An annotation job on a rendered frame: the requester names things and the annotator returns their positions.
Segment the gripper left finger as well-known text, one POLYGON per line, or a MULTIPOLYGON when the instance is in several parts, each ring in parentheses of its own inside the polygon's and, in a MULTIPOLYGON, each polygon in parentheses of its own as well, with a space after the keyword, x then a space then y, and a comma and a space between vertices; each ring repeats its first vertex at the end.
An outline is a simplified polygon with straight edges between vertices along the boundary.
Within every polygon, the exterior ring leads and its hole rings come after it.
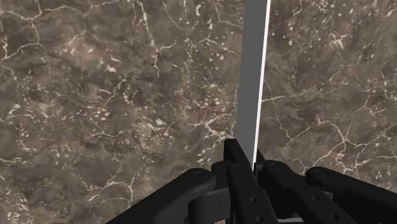
POLYGON ((236 139, 211 170, 192 168, 107 224, 279 224, 236 139))

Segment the grey white-edged slab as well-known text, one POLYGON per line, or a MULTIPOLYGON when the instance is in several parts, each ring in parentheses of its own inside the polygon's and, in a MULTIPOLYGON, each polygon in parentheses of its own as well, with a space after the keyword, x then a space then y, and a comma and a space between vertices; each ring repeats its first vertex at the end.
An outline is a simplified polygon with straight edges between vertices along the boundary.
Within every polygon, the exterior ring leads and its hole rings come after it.
POLYGON ((244 0, 240 79, 237 99, 238 140, 253 167, 258 151, 261 102, 271 0, 244 0))

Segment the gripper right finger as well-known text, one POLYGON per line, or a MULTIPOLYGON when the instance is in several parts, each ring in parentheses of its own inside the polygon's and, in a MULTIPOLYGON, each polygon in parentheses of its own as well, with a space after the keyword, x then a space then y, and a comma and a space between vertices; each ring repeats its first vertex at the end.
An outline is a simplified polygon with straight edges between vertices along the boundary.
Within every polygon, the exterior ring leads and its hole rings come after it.
POLYGON ((255 171, 280 218, 297 213, 300 224, 397 224, 397 193, 381 187, 325 167, 301 176, 261 153, 255 171))

